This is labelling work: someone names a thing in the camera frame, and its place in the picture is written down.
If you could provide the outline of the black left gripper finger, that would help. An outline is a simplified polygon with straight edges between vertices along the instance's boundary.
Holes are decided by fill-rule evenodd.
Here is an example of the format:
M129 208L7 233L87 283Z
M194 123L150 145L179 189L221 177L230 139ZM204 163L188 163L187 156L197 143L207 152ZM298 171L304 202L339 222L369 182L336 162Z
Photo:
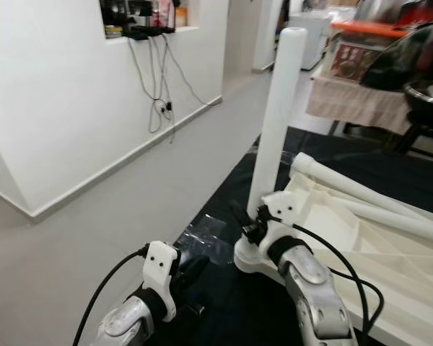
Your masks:
M179 263L179 288L187 289L192 286L210 264L207 256L183 258Z

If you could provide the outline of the beige cloth covered side table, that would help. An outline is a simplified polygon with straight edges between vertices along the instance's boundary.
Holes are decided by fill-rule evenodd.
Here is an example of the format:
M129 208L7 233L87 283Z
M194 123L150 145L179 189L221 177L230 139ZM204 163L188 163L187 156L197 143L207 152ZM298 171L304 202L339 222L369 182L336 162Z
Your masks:
M315 117L382 128L397 135L410 129L402 92L365 88L356 83L312 76L306 113Z

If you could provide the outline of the black tablecloth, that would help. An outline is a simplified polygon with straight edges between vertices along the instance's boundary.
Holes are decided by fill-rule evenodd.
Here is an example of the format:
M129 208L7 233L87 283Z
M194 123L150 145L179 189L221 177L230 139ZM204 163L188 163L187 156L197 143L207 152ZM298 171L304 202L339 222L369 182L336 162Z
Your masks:
M433 213L433 161L288 128L276 187L289 181L290 162L299 152L378 193ZM292 300L266 276L209 264L187 287L184 300L202 312L181 310L174 321L158 326L145 346L302 346Z

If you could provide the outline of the white plastic children table top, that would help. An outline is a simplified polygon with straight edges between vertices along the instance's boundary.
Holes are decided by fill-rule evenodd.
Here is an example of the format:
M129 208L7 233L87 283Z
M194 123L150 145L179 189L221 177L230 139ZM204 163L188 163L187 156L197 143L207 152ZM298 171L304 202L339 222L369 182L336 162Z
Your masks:
M332 197L372 204L293 168L288 185L277 191L294 194L297 224L313 232L303 241L325 266L346 271L336 249L374 284L366 293L369 310L375 310L378 293L385 297L370 337L392 346L433 346L433 241L354 214ZM433 221L433 214L407 206Z

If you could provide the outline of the orange lid storage box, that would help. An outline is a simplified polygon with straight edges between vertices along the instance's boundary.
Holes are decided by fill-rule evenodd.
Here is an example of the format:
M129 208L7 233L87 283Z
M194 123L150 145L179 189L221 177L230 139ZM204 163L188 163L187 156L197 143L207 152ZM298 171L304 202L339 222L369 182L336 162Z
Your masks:
M361 20L336 21L330 27L330 50L322 75L351 83L361 82L376 58L410 32L391 24Z

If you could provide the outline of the black round stool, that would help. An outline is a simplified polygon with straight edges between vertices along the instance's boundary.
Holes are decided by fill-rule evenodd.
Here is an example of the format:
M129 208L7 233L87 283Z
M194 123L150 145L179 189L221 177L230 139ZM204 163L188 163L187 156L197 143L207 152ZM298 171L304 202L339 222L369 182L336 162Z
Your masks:
M395 145L394 151L401 154L406 154L410 151L424 153L429 157L433 157L433 153L414 149L414 143L418 141L420 136L433 138L433 122L411 123L410 128L405 132L401 139Z

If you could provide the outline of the white fridge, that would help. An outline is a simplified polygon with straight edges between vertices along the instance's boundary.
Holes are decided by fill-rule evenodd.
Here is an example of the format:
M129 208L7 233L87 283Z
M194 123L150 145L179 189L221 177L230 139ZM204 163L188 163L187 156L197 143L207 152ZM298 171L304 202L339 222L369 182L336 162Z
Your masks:
M334 14L328 10L311 10L289 14L289 27L303 27L307 30L305 53L303 53L302 71L312 71L321 61L328 46L330 25Z

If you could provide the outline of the black bag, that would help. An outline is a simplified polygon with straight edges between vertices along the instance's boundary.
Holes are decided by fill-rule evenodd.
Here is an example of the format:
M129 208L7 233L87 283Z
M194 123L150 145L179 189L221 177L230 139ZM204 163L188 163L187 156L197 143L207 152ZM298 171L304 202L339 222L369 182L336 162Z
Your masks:
M433 21L415 27L372 61L359 85L397 92L411 81L433 81Z

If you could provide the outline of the black electronic device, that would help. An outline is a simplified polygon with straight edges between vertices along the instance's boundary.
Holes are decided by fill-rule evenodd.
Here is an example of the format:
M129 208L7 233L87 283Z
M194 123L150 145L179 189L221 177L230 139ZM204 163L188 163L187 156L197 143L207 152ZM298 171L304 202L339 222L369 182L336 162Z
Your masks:
M147 40L176 32L183 0L99 0L105 39Z

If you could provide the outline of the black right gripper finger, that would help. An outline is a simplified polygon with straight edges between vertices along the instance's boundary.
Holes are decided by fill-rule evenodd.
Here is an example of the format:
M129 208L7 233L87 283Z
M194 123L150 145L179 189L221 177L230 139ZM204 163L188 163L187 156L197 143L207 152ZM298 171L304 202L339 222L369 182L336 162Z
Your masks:
M248 212L243 208L236 200L229 202L230 213L233 220L237 222L242 233L250 233L252 228L252 218L248 215Z

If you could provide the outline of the clear tape patch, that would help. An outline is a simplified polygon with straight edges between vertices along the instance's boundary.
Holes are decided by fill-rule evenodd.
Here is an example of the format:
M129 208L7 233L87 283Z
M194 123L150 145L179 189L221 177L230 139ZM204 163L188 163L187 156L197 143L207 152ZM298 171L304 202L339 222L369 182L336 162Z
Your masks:
M221 238L226 227L225 221L204 215L184 228L175 245L194 256L216 256L227 249L227 242Z

